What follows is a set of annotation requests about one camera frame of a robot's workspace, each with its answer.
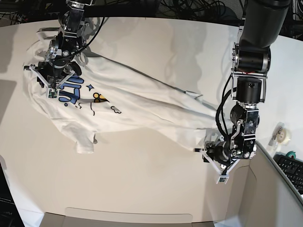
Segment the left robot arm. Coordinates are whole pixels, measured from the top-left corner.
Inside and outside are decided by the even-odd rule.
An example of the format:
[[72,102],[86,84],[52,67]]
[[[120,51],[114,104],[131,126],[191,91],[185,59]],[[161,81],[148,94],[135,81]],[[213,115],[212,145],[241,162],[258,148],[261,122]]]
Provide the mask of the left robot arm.
[[289,0],[249,0],[232,50],[232,71],[223,90],[215,122],[219,137],[196,148],[204,162],[218,174],[217,183],[226,183],[229,172],[241,159],[256,154],[257,105],[265,102],[271,44],[277,39],[291,5]]

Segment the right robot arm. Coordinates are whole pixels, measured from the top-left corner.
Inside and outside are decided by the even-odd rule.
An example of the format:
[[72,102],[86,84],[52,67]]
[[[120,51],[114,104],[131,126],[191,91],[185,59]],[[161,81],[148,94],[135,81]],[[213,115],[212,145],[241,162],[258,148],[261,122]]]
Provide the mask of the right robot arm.
[[67,9],[59,14],[60,28],[58,34],[51,39],[44,61],[37,66],[25,66],[32,71],[42,88],[55,90],[71,76],[80,76],[80,66],[73,59],[86,48],[84,31],[89,24],[85,21],[85,7],[91,0],[68,0]]

